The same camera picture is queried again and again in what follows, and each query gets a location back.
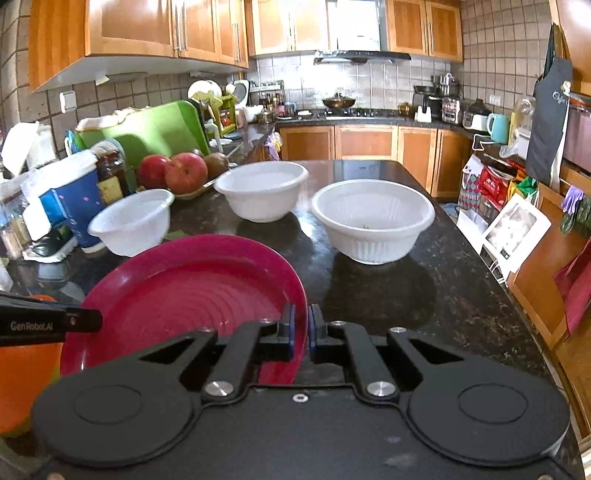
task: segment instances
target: blue mug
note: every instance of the blue mug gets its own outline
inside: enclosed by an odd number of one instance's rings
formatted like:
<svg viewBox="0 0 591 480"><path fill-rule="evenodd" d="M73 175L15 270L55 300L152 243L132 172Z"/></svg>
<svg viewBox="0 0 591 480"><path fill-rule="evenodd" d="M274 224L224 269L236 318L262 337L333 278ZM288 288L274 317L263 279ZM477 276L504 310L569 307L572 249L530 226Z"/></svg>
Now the blue mug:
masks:
<svg viewBox="0 0 591 480"><path fill-rule="evenodd" d="M486 119L486 129L493 142L503 145L509 143L509 118L507 116L491 113Z"/></svg>

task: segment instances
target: red plate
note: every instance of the red plate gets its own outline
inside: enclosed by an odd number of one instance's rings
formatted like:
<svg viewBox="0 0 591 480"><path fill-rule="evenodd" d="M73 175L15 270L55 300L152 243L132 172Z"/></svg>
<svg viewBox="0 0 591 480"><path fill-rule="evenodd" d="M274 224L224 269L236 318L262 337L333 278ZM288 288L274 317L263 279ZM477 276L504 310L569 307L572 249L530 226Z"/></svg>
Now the red plate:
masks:
<svg viewBox="0 0 591 480"><path fill-rule="evenodd" d="M239 236L197 235L133 257L92 289L83 307L103 315L92 334L69 333L61 374L127 355L201 326L230 335L243 322L279 319L295 304L295 355L266 364L260 381L290 384L300 365L307 330L304 287L280 254Z"/></svg>

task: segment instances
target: purple glove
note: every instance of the purple glove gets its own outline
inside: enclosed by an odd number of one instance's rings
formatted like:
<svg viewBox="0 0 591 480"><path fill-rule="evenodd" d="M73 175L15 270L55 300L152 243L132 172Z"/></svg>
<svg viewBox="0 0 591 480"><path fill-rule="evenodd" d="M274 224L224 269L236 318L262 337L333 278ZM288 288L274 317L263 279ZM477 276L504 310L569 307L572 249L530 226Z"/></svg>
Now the purple glove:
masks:
<svg viewBox="0 0 591 480"><path fill-rule="evenodd" d="M583 193L583 190L571 185L562 202L562 211L564 213L568 213L569 215L574 215L577 210L577 204L583 199L584 196L585 194Z"/></svg>

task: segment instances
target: wok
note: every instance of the wok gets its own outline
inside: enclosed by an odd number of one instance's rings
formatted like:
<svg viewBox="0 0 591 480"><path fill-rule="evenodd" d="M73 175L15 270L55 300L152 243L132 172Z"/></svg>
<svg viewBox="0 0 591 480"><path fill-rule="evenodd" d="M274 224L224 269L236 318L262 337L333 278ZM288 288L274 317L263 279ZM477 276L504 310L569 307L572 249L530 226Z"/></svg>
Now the wok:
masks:
<svg viewBox="0 0 591 480"><path fill-rule="evenodd" d="M337 110L345 110L350 108L355 104L356 101L357 99L347 97L341 93L335 93L335 95L332 97L322 99L322 103L328 108L334 108Z"/></svg>

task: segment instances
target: white plastic bowl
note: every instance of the white plastic bowl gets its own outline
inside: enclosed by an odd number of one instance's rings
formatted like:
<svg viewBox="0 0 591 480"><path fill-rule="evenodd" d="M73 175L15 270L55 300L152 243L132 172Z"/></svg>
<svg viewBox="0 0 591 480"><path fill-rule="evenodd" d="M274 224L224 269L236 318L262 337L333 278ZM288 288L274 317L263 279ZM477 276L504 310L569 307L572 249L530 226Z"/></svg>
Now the white plastic bowl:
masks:
<svg viewBox="0 0 591 480"><path fill-rule="evenodd" d="M251 222L279 220L296 205L308 171L297 163L264 161L222 174L213 187L236 215Z"/></svg>
<svg viewBox="0 0 591 480"><path fill-rule="evenodd" d="M134 257L158 245L170 227L172 192L144 190L118 200L95 216L88 233L114 254Z"/></svg>
<svg viewBox="0 0 591 480"><path fill-rule="evenodd" d="M381 265L404 257L435 219L425 195L385 180L347 180L319 190L312 212L330 243L353 260Z"/></svg>

